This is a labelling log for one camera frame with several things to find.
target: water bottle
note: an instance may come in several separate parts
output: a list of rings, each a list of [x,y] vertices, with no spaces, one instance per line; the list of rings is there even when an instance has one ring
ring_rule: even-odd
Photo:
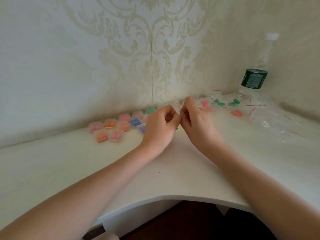
[[[260,89],[268,72],[265,70],[269,63],[270,53],[278,39],[278,33],[268,33],[256,59],[254,68],[246,70],[242,82],[239,84],[238,97],[242,100],[250,97],[255,89]]]

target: right hand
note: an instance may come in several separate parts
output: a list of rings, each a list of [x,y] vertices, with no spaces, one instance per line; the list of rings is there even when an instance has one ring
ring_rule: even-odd
[[[180,115],[182,128],[192,144],[201,153],[223,144],[222,138],[213,124],[209,109],[198,107],[192,97],[186,98]]]

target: finger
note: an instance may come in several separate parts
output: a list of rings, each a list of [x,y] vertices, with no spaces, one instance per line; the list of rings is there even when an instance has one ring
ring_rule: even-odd
[[[160,113],[162,113],[163,115],[174,115],[176,113],[175,109],[172,107],[172,105],[168,104],[168,105],[165,105],[163,106],[162,108],[160,108],[158,110]]]
[[[190,118],[189,118],[189,116],[187,116],[186,113],[183,112],[182,110],[180,111],[180,115],[181,115],[180,124],[181,124],[181,126],[182,126],[182,128],[183,128],[184,130],[187,130],[188,128],[191,127]]]
[[[177,128],[180,124],[180,121],[181,116],[178,113],[175,113],[172,120],[168,124],[170,124],[173,128]]]
[[[194,101],[193,98],[189,96],[184,101],[181,111],[183,111],[184,113],[186,112],[196,113],[199,111],[199,108],[196,101]]]

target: hand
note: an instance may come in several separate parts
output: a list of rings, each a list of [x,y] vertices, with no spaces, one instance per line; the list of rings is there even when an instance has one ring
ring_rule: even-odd
[[[158,156],[171,142],[181,117],[171,105],[165,105],[146,119],[146,131],[141,142]]]
[[[192,97],[186,98],[180,114],[182,128],[201,153],[223,143],[212,122],[210,110],[198,107]]]

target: dark floor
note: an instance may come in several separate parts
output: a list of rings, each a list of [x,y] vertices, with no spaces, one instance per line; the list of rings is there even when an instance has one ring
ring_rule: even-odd
[[[218,239],[223,215],[214,204],[182,201],[121,240]]]

